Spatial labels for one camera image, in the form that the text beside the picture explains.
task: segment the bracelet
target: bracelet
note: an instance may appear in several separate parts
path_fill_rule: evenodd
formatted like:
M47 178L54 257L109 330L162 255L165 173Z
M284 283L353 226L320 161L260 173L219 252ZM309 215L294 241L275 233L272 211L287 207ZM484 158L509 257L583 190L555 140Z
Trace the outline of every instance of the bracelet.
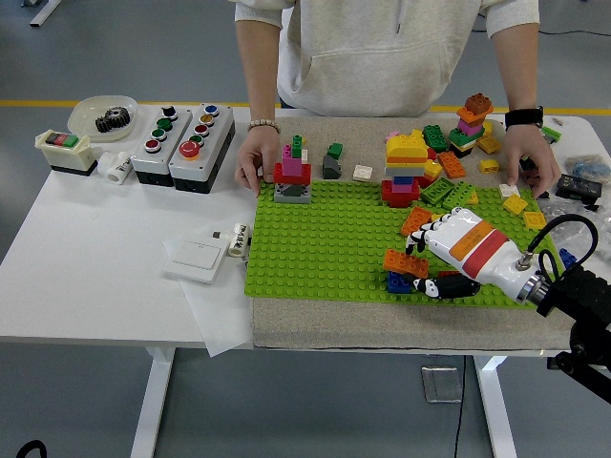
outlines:
M282 131L282 129L280 129L280 126L278 125L278 123L276 121L274 121L273 119L257 119L256 121L250 121L250 123L248 124L247 130L248 130L248 132L250 132L250 130L253 127L259 127L259 126L270 126L270 127L273 127L274 129L276 129L276 132L278 132L278 135Z

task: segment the white table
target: white table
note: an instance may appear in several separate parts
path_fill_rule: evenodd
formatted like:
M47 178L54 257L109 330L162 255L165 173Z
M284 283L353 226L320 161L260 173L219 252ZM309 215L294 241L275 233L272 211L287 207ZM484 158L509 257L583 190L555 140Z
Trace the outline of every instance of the white table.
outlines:
M136 148L157 110L140 106L134 130L124 140L104 145L106 149ZM174 349L205 347L179 283L162 273L163 242L211 222L223 230L238 220L254 220L256 200L233 180L248 111L234 113L236 138L211 194L141 185L134 174L115 186L96 173L80 177L51 172L0 265L1 341L147 347L153 365L132 456L153 456ZM587 121L563 119L559 156L579 150L607 156ZM592 260L589 267L608 279L602 265ZM243 284L221 287L242 290ZM516 456L494 370L504 357L490 356L476 357L476 363L495 454Z

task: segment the gray floor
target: gray floor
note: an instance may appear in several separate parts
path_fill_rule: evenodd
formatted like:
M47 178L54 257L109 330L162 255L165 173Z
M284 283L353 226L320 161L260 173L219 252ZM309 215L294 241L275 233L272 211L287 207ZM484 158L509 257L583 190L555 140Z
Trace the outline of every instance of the gray floor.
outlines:
M0 2L0 100L246 101L228 2L63 0L38 29L20 3ZM606 1L540 5L543 30L611 32ZM540 44L542 105L611 108L611 38ZM492 62L473 34L438 103L483 92L504 105ZM0 260L49 173L33 138L65 130L71 110L0 107ZM609 117L587 119L611 151ZM458 407L424 402L420 366L431 361L462 367L460 357L180 350L156 456L452 456ZM489 457L468 362L459 456ZM40 438L52 457L128 456L149 364L140 348L0 344L0 454ZM499 375L518 456L608 456L611 407L543 360L511 359Z

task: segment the green lego baseplate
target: green lego baseplate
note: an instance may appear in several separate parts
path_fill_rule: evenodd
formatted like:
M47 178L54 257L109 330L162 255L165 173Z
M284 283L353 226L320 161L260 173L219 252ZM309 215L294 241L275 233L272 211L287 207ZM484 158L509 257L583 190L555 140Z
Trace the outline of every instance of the green lego baseplate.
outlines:
M522 217L503 209L496 188L474 187L479 203L465 205L524 250L535 235ZM526 211L538 211L529 190L520 190ZM420 200L435 214L448 213L441 205ZM274 185L262 183L246 274L245 294L258 298L316 301L446 304L530 308L507 298L493 285L483 285L469 298L438 300L422 293L387 291L388 272L382 268L388 248L405 251L401 226L411 208L389 208L380 199L377 183L312 181L312 201L306 205L274 202ZM546 237L538 250L556 253ZM428 249L416 256L429 260L429 276L453 270Z

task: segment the hand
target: hand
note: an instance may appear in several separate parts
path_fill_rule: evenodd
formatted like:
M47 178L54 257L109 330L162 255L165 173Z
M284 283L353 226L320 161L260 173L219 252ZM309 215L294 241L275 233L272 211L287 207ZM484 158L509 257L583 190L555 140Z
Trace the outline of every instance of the hand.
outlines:
M560 179L560 168L552 149L537 126L525 124L511 126L505 134L504 151L507 155L507 184L517 183L519 160L527 156L538 167L538 174L527 179L534 185L533 197L538 198Z
M263 179L274 180L274 162L280 151L280 136L271 126L257 126L250 130L238 150L238 163L234 175L236 181L259 196L259 169L263 166Z

